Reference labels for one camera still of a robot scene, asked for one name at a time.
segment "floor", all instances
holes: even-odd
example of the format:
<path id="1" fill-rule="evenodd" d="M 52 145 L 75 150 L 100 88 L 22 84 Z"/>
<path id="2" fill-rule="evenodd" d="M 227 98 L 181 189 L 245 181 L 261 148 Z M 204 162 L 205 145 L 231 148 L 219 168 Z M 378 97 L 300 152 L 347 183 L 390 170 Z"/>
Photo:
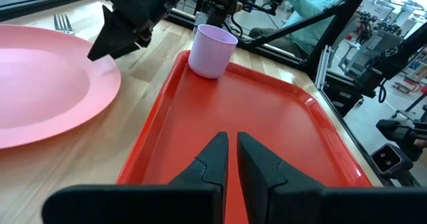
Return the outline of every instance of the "floor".
<path id="1" fill-rule="evenodd" d="M 182 1 L 177 8 L 187 13 L 193 14 L 195 1 L 187 0 Z M 248 34 L 251 28 L 254 27 L 269 27 L 278 29 L 282 26 L 282 20 L 286 18 L 287 13 L 280 9 L 276 11 L 276 16 L 271 16 L 260 11 L 240 11 L 235 14 L 235 20 L 243 27 L 244 33 Z M 338 67 L 338 63 L 345 55 L 349 45 L 347 41 L 342 41 L 338 47 L 334 59 L 332 61 L 331 71 L 343 75 L 344 72 Z M 353 49 L 348 57 L 351 58 L 356 53 Z M 369 154 L 375 152 L 378 148 L 388 141 L 376 128 L 376 124 L 381 119 L 390 119 L 396 110 L 405 110 L 410 106 L 419 96 L 421 92 L 405 94 L 393 88 L 394 82 L 403 83 L 401 76 L 396 76 L 385 84 L 387 90 L 387 97 L 384 103 L 379 103 L 378 98 L 373 99 L 369 97 L 364 98 L 364 103 L 360 107 L 353 108 L 345 117 L 344 121 L 352 130 L 359 142 L 364 146 Z M 417 116 L 423 114 L 422 106 L 427 104 L 427 99 L 423 100 L 412 110 Z M 397 120 L 405 122 L 406 118 L 399 115 Z M 414 168 L 411 169 L 413 176 L 422 184 L 427 186 L 427 168 L 421 163 L 415 163 Z"/>

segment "man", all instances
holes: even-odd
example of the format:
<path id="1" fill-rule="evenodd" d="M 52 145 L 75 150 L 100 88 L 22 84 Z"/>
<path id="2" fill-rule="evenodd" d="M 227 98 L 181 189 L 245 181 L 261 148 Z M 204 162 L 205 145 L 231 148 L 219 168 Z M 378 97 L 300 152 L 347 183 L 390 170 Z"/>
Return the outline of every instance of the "man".
<path id="1" fill-rule="evenodd" d="M 282 28 L 321 13 L 325 8 L 331 7 L 339 0 L 287 0 L 294 6 L 294 13 Z M 317 45 L 320 37 L 325 32 L 333 17 L 319 21 L 308 27 L 290 33 L 285 37 L 276 39 L 268 44 L 293 53 L 296 57 L 306 59 Z M 249 36 L 257 37 L 274 32 L 272 28 L 253 28 Z"/>

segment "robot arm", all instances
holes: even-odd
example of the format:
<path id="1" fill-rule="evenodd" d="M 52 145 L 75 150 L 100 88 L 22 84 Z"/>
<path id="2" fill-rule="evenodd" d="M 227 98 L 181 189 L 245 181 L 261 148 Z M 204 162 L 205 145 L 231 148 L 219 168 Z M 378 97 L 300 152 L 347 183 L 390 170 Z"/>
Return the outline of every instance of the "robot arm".
<path id="1" fill-rule="evenodd" d="M 427 44 L 427 24 L 421 26 L 399 46 L 369 60 L 365 67 L 368 70 L 377 70 L 385 79 L 390 80 L 408 65 L 410 56 L 425 44 Z"/>
<path id="2" fill-rule="evenodd" d="M 95 61 L 129 44 L 147 47 L 151 32 L 179 0 L 109 0 L 113 11 L 103 7 L 104 26 L 87 57 Z"/>

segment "fork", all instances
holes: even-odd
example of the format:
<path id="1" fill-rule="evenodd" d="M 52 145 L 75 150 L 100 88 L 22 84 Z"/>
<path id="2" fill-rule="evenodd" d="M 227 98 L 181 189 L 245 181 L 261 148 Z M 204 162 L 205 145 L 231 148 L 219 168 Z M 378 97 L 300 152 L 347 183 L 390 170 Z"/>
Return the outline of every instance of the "fork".
<path id="1" fill-rule="evenodd" d="M 53 22 L 55 23 L 55 29 L 65 34 L 74 35 L 73 28 L 68 20 L 66 14 L 54 14 Z"/>

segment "tray rim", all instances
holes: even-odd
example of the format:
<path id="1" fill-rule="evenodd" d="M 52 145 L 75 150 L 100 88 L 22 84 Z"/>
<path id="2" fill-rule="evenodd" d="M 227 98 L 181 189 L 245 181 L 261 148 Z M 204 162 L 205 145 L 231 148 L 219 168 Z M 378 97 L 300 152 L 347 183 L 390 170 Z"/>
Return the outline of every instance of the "tray rim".
<path id="1" fill-rule="evenodd" d="M 160 112 L 160 108 L 163 105 L 163 102 L 165 101 L 165 94 L 167 92 L 167 90 L 169 89 L 169 86 L 171 85 L 171 83 L 173 81 L 178 80 L 178 82 L 181 81 L 181 76 L 182 73 L 185 71 L 185 67 L 187 66 L 187 64 L 181 64 L 181 62 L 185 61 L 186 59 L 188 59 L 189 57 L 189 52 L 190 50 L 185 50 L 182 51 L 180 53 L 178 53 L 177 57 L 175 58 L 175 62 L 173 64 L 173 67 L 171 68 L 171 71 L 169 72 L 168 76 L 166 77 L 165 82 L 163 83 L 159 94 L 157 95 L 155 102 L 153 104 L 153 107 L 151 108 L 151 111 L 149 112 L 149 115 L 147 116 L 147 119 L 145 120 L 144 126 L 141 130 L 141 133 L 139 134 L 135 144 L 133 145 L 131 151 L 129 152 L 129 155 L 125 161 L 125 164 L 123 165 L 123 168 L 117 178 L 116 184 L 118 185 L 140 185 L 142 180 L 133 180 L 133 172 L 135 171 L 135 164 L 137 163 L 138 159 L 141 158 L 141 155 L 145 155 L 145 157 L 147 157 L 147 159 L 144 161 L 144 165 L 145 167 L 143 167 L 143 174 L 141 175 L 142 177 L 145 176 L 145 171 L 147 169 L 148 163 L 150 162 L 151 159 L 151 155 L 152 155 L 152 151 L 154 150 L 155 144 L 153 145 L 153 147 L 151 148 L 151 153 L 142 153 L 142 150 L 144 148 L 146 148 L 145 146 L 145 142 L 148 138 L 148 135 L 150 134 L 152 127 L 153 127 L 153 123 L 157 117 L 157 114 Z M 349 159 L 346 159 L 347 163 L 349 161 L 352 162 L 352 164 L 357 167 L 357 172 L 359 175 L 359 177 L 357 180 L 353 177 L 351 177 L 351 174 L 349 174 L 348 172 L 345 172 L 345 169 L 343 169 L 342 167 L 340 168 L 340 171 L 342 172 L 342 174 L 345 176 L 345 178 L 348 180 L 348 182 L 353 182 L 355 185 L 357 186 L 365 186 L 365 187 L 372 187 L 373 183 L 371 182 L 371 180 L 368 178 L 367 174 L 364 172 L 363 168 L 360 166 L 360 164 L 357 162 L 356 158 L 352 155 L 352 152 L 348 149 L 348 147 L 345 145 L 344 140 L 342 139 L 342 137 L 340 136 L 340 134 L 337 132 L 334 124 L 332 123 L 332 120 L 328 117 L 328 115 L 326 114 L 325 110 L 322 108 L 322 106 L 319 104 L 319 101 L 316 100 L 316 98 L 314 98 L 312 95 L 310 95 L 307 91 L 303 90 L 301 87 L 298 87 L 297 85 L 288 83 L 286 81 L 280 80 L 280 79 L 276 79 L 275 77 L 271 77 L 269 75 L 266 75 L 264 73 L 260 73 L 256 70 L 253 69 L 248 69 L 247 67 L 238 65 L 236 63 L 233 63 L 230 61 L 227 71 L 232 72 L 234 75 L 239 75 L 241 77 L 246 77 L 248 79 L 251 79 L 252 81 L 257 81 L 260 82 L 259 79 L 264 79 L 269 81 L 270 83 L 262 83 L 263 85 L 267 85 L 268 87 L 277 89 L 276 85 L 289 85 L 292 86 L 292 88 L 294 89 L 292 92 L 290 92 L 295 98 L 298 98 L 298 95 L 305 95 L 308 97 L 312 98 L 312 103 L 310 103 L 310 105 L 313 105 L 313 107 L 307 108 L 308 112 L 310 113 L 311 117 L 314 117 L 314 113 L 313 113 L 313 109 L 315 109 L 316 111 L 318 111 L 318 113 L 320 113 L 320 115 L 322 115 L 323 118 L 325 118 L 327 120 L 328 123 L 328 128 L 331 128 L 334 130 L 334 132 L 336 133 L 336 136 L 338 137 L 341 145 L 338 150 L 338 153 L 336 153 L 335 151 L 336 148 L 335 147 L 331 147 L 330 143 L 332 142 L 332 140 L 330 138 L 326 139 L 324 135 L 321 135 L 321 138 L 325 139 L 325 141 L 328 143 L 328 147 L 330 152 L 332 152 L 332 156 L 335 158 L 335 161 L 337 164 L 343 164 L 340 163 L 339 160 L 340 158 L 337 158 L 338 154 L 345 154 L 347 155 Z M 175 87 L 172 86 L 175 90 L 173 90 L 173 95 L 172 97 L 175 95 L 176 93 L 176 89 L 177 89 L 176 85 Z"/>

